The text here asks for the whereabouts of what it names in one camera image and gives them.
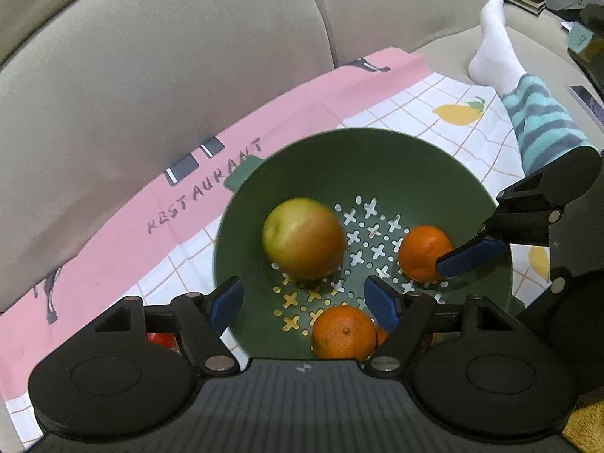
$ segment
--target blue gripper pad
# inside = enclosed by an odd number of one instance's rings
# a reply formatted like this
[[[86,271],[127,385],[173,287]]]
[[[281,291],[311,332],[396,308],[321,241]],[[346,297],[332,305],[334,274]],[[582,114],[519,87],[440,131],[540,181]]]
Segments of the blue gripper pad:
[[[499,257],[507,249],[507,243],[492,237],[484,237],[478,242],[470,240],[436,262],[437,272],[445,278],[451,278],[470,272]]]
[[[221,284],[206,299],[211,300],[210,325],[218,335],[235,322],[243,304],[243,283],[239,278],[230,278]]]
[[[377,281],[373,277],[365,279],[364,290],[367,308],[386,333],[391,334],[399,324],[396,298],[399,298],[401,294],[388,284]]]

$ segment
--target smartphone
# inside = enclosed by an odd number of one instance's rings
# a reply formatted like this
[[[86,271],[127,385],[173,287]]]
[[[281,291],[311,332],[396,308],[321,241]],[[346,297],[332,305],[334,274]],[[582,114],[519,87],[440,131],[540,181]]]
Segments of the smartphone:
[[[604,133],[604,108],[600,105],[600,102],[582,85],[571,85],[570,94],[579,101],[579,104],[598,125],[600,131]]]

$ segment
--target lemon print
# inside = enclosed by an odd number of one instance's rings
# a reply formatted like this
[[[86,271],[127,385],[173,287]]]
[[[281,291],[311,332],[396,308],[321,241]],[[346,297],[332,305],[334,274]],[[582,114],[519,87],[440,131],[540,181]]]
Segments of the lemon print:
[[[531,247],[528,251],[528,263],[545,281],[550,279],[550,261],[543,247]]]
[[[478,101],[461,104],[439,105],[433,112],[445,122],[454,126],[467,126],[475,120],[480,119],[484,113],[485,100],[476,97]]]

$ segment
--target orange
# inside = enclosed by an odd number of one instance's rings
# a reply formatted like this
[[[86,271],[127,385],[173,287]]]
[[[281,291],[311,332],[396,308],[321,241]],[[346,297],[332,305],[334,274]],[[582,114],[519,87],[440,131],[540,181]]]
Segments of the orange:
[[[382,327],[380,327],[377,330],[377,335],[378,335],[377,336],[377,345],[378,345],[378,347],[380,347],[384,343],[384,341],[388,338],[388,334],[386,334],[386,331]]]
[[[435,226],[421,225],[409,232],[399,248],[399,264],[407,277],[418,283],[440,279],[436,260],[453,250],[446,233]]]
[[[375,350],[376,328],[358,308],[335,306],[325,310],[312,328],[312,346],[319,359],[357,359]]]

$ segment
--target green colander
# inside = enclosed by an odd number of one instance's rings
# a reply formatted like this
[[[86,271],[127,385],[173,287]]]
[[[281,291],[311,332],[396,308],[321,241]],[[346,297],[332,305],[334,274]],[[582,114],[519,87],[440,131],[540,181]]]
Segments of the green colander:
[[[382,129],[337,129],[266,160],[249,157],[225,184],[235,195],[218,231],[214,275],[217,282],[232,275],[243,280],[243,307],[231,330],[252,357],[312,358],[312,326],[325,309],[354,305],[370,315],[363,299],[369,275],[441,302],[462,303],[479,293],[510,313],[521,309],[510,294],[509,251],[479,270],[430,285],[401,274],[396,252],[410,229],[437,226],[459,246],[495,209],[469,170],[421,139]],[[306,286],[290,281],[261,246],[265,219],[293,197],[330,207],[348,241],[339,270]]]

